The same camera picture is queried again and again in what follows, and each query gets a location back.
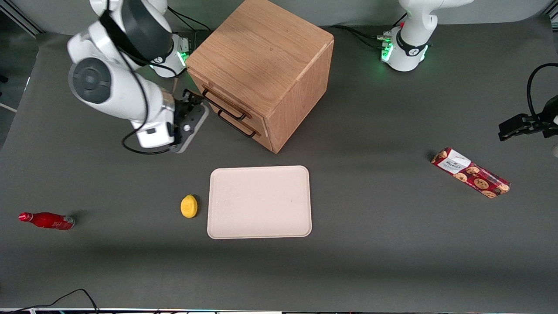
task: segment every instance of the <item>black metal handle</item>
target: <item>black metal handle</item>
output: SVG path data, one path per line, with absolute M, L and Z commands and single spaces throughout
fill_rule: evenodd
M 248 134 L 248 133 L 244 133 L 241 129 L 237 128 L 236 125 L 230 123 L 227 119 L 223 118 L 221 116 L 221 112 L 223 112 L 223 110 L 219 110 L 219 112 L 217 113 L 217 116 L 219 118 L 221 118 L 221 120 L 225 121 L 228 125 L 230 125 L 231 127 L 234 127 L 235 130 L 237 130 L 238 132 L 240 132 L 242 135 L 246 136 L 247 138 L 251 139 L 254 137 L 254 135 L 256 135 L 256 132 L 253 131 L 252 134 Z
M 201 94 L 205 100 L 207 100 L 209 103 L 211 103 L 213 106 L 216 106 L 217 108 L 219 108 L 220 111 L 223 111 L 224 113 L 228 114 L 231 118 L 237 120 L 237 121 L 241 121 L 242 119 L 246 118 L 246 114 L 242 113 L 242 115 L 240 117 L 237 117 L 235 115 L 233 115 L 232 113 L 230 113 L 229 111 L 227 111 L 225 108 L 221 107 L 220 105 L 218 105 L 216 102 L 212 101 L 211 99 L 209 99 L 206 94 L 208 93 L 208 89 L 205 88 L 204 92 Z

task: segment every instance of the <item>black cable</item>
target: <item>black cable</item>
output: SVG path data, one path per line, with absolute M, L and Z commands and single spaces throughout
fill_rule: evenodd
M 171 7 L 169 7 L 169 11 L 171 11 L 171 12 L 174 13 L 175 15 L 178 14 L 178 15 L 184 17 L 184 18 L 187 18 L 188 20 L 190 20 L 190 21 L 192 21 L 192 22 L 198 23 L 199 25 L 202 25 L 203 27 L 207 28 L 208 31 L 211 31 L 211 29 L 209 28 L 209 26 L 207 26 L 206 24 L 203 24 L 202 22 L 197 21 L 197 20 L 195 20 L 195 19 L 193 19 L 193 18 L 191 18 L 191 17 L 189 17 L 189 16 L 185 16 L 184 14 L 178 12 L 177 10 L 175 10 L 175 9 L 173 9 L 173 8 L 171 8 Z
M 190 26 L 190 24 L 188 24 L 188 22 L 184 21 L 177 12 L 175 12 L 174 10 L 172 10 L 171 8 L 169 8 L 169 11 L 171 11 L 172 14 L 174 14 L 180 21 L 182 21 L 182 23 L 186 24 L 191 30 L 192 32 L 194 32 L 194 48 L 191 50 L 190 53 L 192 53 L 194 50 L 196 50 L 196 34 L 198 33 L 197 30 L 195 30 L 192 26 Z
M 85 289 L 82 289 L 82 288 L 76 289 L 76 290 L 74 290 L 74 291 L 72 291 L 72 292 L 70 292 L 70 293 L 67 293 L 67 294 L 61 296 L 60 298 L 56 299 L 56 300 L 55 300 L 53 303 L 51 303 L 51 304 L 47 304 L 47 305 L 45 305 L 45 304 L 33 305 L 33 306 L 28 306 L 28 307 L 20 308 L 19 310 L 14 310 L 14 311 L 9 311 L 9 312 L 3 312 L 3 313 L 11 314 L 11 313 L 17 313 L 17 312 L 21 312 L 21 311 L 25 311 L 25 310 L 30 310 L 30 309 L 32 309 L 32 308 L 53 306 L 53 305 L 55 305 L 58 301 L 62 300 L 63 298 L 65 298 L 65 297 L 67 297 L 67 296 L 69 296 L 69 295 L 71 295 L 71 294 L 73 294 L 73 293 L 75 293 L 75 292 L 77 292 L 77 291 L 83 291 L 83 293 L 85 293 L 85 295 L 89 298 L 89 300 L 90 300 L 90 302 L 91 302 L 91 305 L 93 305 L 93 308 L 95 309 L 95 313 L 96 313 L 96 314 L 99 314 L 99 308 L 97 307 L 97 304 L 95 304 L 95 301 L 93 300 L 93 298 L 91 298 L 91 296 L 89 295 L 89 293 L 88 293 Z
M 107 11 L 110 11 L 109 10 L 109 4 L 110 4 L 110 0 L 107 0 L 107 8 L 106 8 Z M 141 90 L 141 93 L 142 93 L 142 96 L 143 96 L 143 101 L 145 103 L 145 118 L 143 119 L 143 122 L 141 123 L 141 125 L 138 128 L 135 128 L 132 132 L 128 133 L 125 137 L 122 138 L 122 141 L 121 141 L 122 147 L 124 147 L 125 149 L 127 149 L 131 152 L 134 152 L 136 154 L 141 154 L 141 155 L 158 155 L 158 154 L 163 154 L 163 153 L 168 152 L 170 150 L 168 148 L 164 149 L 164 150 L 160 150 L 160 151 L 140 151 L 140 150 L 133 149 L 133 148 L 129 147 L 128 145 L 126 145 L 126 140 L 128 140 L 132 135 L 136 134 L 147 123 L 147 119 L 149 118 L 149 103 L 147 101 L 147 96 L 145 94 L 145 89 L 143 89 L 143 85 L 141 84 L 137 73 L 134 71 L 134 69 L 132 69 L 132 66 L 130 65 L 130 63 L 128 63 L 128 60 L 126 60 L 124 58 L 124 55 L 122 54 L 122 52 L 124 52 L 130 59 L 132 59 L 136 62 L 149 64 L 149 65 L 153 65 L 153 66 L 158 66 L 159 68 L 167 69 L 167 70 L 173 72 L 175 76 L 177 75 L 176 72 L 173 69 L 171 69 L 167 66 L 152 63 L 152 62 L 149 62 L 149 61 L 145 61 L 145 60 L 141 60 L 139 58 L 136 58 L 135 56 L 127 53 L 126 51 L 121 51 L 118 46 L 116 46 L 116 51 L 118 52 L 118 54 L 120 55 L 122 60 L 124 60 L 124 63 L 126 63 L 126 66 L 128 66 L 128 69 L 130 70 L 130 72 L 134 76 L 134 79 L 136 80 L 136 83 L 138 84 L 138 86 Z
M 188 22 L 184 21 L 184 20 L 178 15 L 178 13 L 176 13 L 176 12 L 173 11 L 173 10 L 171 10 L 170 8 L 169 8 L 169 11 L 171 11 L 172 14 L 174 14 L 180 21 L 182 21 L 182 23 L 186 24 L 186 26 L 188 26 L 188 27 L 192 30 L 192 32 L 197 32 L 197 30 L 194 29 L 190 24 L 188 24 Z
M 342 29 L 342 30 L 348 30 L 349 32 L 353 32 L 353 33 L 355 33 L 355 34 L 357 34 L 357 35 L 360 35 L 360 36 L 365 37 L 365 38 L 368 38 L 368 39 L 376 39 L 376 36 L 367 35 L 367 34 L 361 32 L 361 31 L 359 31 L 359 30 L 357 30 L 357 29 L 354 29 L 354 28 L 352 28 L 352 27 L 349 27 L 349 26 L 345 26 L 345 25 L 331 25 L 330 27 L 332 27 L 332 28 L 340 28 L 340 29 Z
M 140 58 L 136 58 L 135 56 L 133 56 L 133 55 L 127 53 L 127 52 L 124 51 L 124 50 L 121 50 L 121 52 L 125 53 L 130 59 L 132 59 L 132 60 L 134 60 L 134 61 L 136 61 L 136 62 L 144 63 L 144 64 L 148 64 L 148 65 L 152 65 L 152 66 L 156 66 L 156 67 L 158 67 L 158 68 L 162 68 L 162 69 L 171 71 L 175 76 L 178 75 L 178 74 L 176 73 L 176 71 L 174 71 L 173 69 L 171 69 L 171 68 L 169 68 L 169 67 L 167 67 L 167 66 L 164 66 L 164 65 L 161 65 L 161 64 L 156 64 L 156 63 L 149 62 L 149 61 L 145 61 L 145 60 L 142 60 L 142 59 L 140 59 Z
M 537 74 L 537 72 L 540 69 L 546 68 L 548 66 L 555 66 L 558 68 L 558 63 L 545 63 L 539 65 L 535 70 L 533 70 L 531 75 L 529 75 L 529 80 L 527 81 L 527 105 L 529 106 L 529 111 L 531 112 L 531 116 L 533 117 L 533 119 L 535 119 L 535 122 L 537 122 L 537 124 L 543 129 L 545 129 L 546 131 L 550 131 L 549 127 L 547 125 L 542 124 L 541 119 L 535 113 L 535 109 L 533 108 L 533 100 L 531 99 L 531 84 L 533 83 L 533 78 L 535 78 L 535 74 Z
M 403 16 L 401 16 L 401 17 L 399 18 L 399 20 L 397 20 L 397 22 L 393 23 L 393 27 L 396 27 L 397 24 L 398 24 L 399 22 L 401 22 L 401 20 L 404 19 L 406 16 L 407 16 L 407 12 L 405 12 L 405 14 L 404 14 Z
M 360 32 L 360 31 L 358 31 L 358 30 L 356 30 L 352 27 L 348 27 L 348 26 L 344 26 L 344 25 L 332 25 L 330 27 L 340 28 L 342 30 L 349 31 L 351 33 L 351 35 L 355 36 L 359 41 L 361 41 L 363 44 L 367 45 L 368 47 L 371 47 L 371 48 L 374 48 L 374 49 L 377 49 L 377 48 L 381 47 L 379 45 L 372 45 L 369 42 L 366 42 L 364 39 L 361 38 L 361 36 L 362 36 L 362 37 L 365 37 L 367 39 L 376 39 L 375 37 L 370 36 L 370 35 L 366 35 L 365 33 Z
M 132 132 L 128 133 L 125 137 L 122 138 L 122 141 L 121 141 L 122 147 L 124 147 L 125 149 L 127 149 L 131 152 L 134 152 L 136 154 L 141 154 L 141 155 L 158 155 L 158 154 L 163 154 L 163 153 L 168 152 L 170 150 L 168 148 L 160 150 L 160 151 L 140 151 L 140 150 L 135 150 L 135 149 L 129 147 L 128 145 L 126 145 L 126 140 L 129 139 L 132 135 L 136 134 L 147 123 L 147 119 L 149 117 L 149 103 L 147 102 L 147 96 L 145 94 L 145 89 L 143 89 L 143 85 L 140 82 L 140 78 L 138 77 L 138 74 L 136 72 L 134 72 L 134 70 L 132 69 L 132 66 L 130 65 L 128 60 L 126 60 L 124 58 L 124 55 L 122 54 L 120 49 L 118 49 L 118 47 L 117 47 L 116 51 L 118 51 L 118 54 L 120 55 L 122 60 L 124 60 L 124 63 L 126 63 L 130 72 L 132 72 L 132 75 L 134 76 L 134 79 L 136 80 L 136 83 L 138 84 L 139 88 L 141 89 L 141 94 L 143 96 L 143 101 L 145 102 L 145 118 L 143 119 L 143 122 L 141 123 L 141 125 L 139 127 L 135 128 Z

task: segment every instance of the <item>cookie box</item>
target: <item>cookie box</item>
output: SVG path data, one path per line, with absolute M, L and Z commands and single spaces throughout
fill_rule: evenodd
M 494 198 L 509 191 L 508 181 L 471 162 L 449 147 L 439 152 L 432 159 L 432 163 L 488 198 Z

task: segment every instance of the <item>label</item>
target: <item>label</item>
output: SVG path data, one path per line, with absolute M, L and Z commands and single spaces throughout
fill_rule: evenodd
M 448 157 L 438 164 L 438 167 L 456 174 L 467 168 L 470 164 L 471 161 L 469 159 L 452 149 Z

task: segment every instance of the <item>red bottle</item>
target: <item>red bottle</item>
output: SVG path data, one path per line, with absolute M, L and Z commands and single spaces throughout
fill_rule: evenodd
M 19 219 L 34 224 L 39 228 L 58 230 L 70 230 L 75 220 L 70 216 L 57 215 L 55 213 L 20 213 Z

